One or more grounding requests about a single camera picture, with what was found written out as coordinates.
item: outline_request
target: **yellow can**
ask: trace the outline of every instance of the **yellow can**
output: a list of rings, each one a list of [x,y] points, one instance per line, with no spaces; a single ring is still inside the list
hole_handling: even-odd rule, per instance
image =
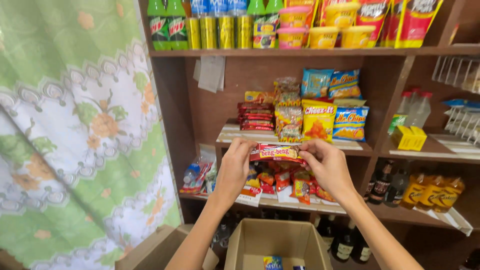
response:
[[[217,28],[215,17],[200,18],[200,33],[203,49],[217,49]]]
[[[353,26],[342,30],[342,48],[363,49],[368,46],[373,25]]]
[[[253,18],[249,15],[237,17],[237,49],[251,49]]]
[[[355,21],[355,15],[360,8],[360,3],[350,2],[330,5],[325,8],[326,26],[336,26],[340,28],[350,27]]]
[[[198,18],[187,18],[185,20],[187,27],[188,48],[201,49],[202,43],[200,41],[200,21]]]
[[[218,18],[219,47],[220,49],[235,48],[235,18],[222,16]]]
[[[311,49],[333,49],[339,29],[335,26],[310,28]]]

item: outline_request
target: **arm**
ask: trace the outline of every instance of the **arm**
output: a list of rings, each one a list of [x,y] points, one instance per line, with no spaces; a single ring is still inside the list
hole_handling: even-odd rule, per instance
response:
[[[300,156],[308,163],[307,169],[313,171],[318,184],[354,220],[382,269],[423,269],[357,193],[348,172],[345,154],[341,150],[319,139],[302,144],[300,149]]]
[[[165,270],[202,269],[220,220],[247,182],[250,153],[256,145],[256,142],[240,138],[233,140],[222,158],[214,192],[209,196],[200,217]]]

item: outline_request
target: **fabric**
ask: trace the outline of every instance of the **fabric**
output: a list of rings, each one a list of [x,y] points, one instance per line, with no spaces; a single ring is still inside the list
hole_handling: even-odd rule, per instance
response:
[[[27,268],[112,269],[181,222],[134,3],[0,1],[0,248]]]

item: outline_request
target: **gold can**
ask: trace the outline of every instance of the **gold can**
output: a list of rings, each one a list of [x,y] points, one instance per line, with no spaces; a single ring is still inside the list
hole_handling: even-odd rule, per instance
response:
[[[237,17],[237,48],[251,49],[253,36],[253,18],[249,15]]]
[[[200,33],[203,49],[217,49],[217,27],[215,17],[200,18]]]
[[[187,27],[188,48],[189,49],[201,49],[202,44],[200,42],[200,22],[198,18],[187,18],[185,20]]]
[[[223,16],[218,18],[219,48],[235,48],[235,19],[232,16]]]

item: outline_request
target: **open cardboard box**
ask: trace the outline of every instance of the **open cardboard box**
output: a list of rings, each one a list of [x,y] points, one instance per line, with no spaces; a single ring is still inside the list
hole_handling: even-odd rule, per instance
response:
[[[158,227],[127,256],[116,261],[115,270],[164,269],[192,228],[193,224],[185,224],[177,228],[168,225]],[[202,269],[213,270],[217,263],[218,257],[209,248]]]
[[[283,269],[332,270],[327,246],[313,224],[243,219],[228,244],[225,269],[264,269],[266,256],[282,257]]]

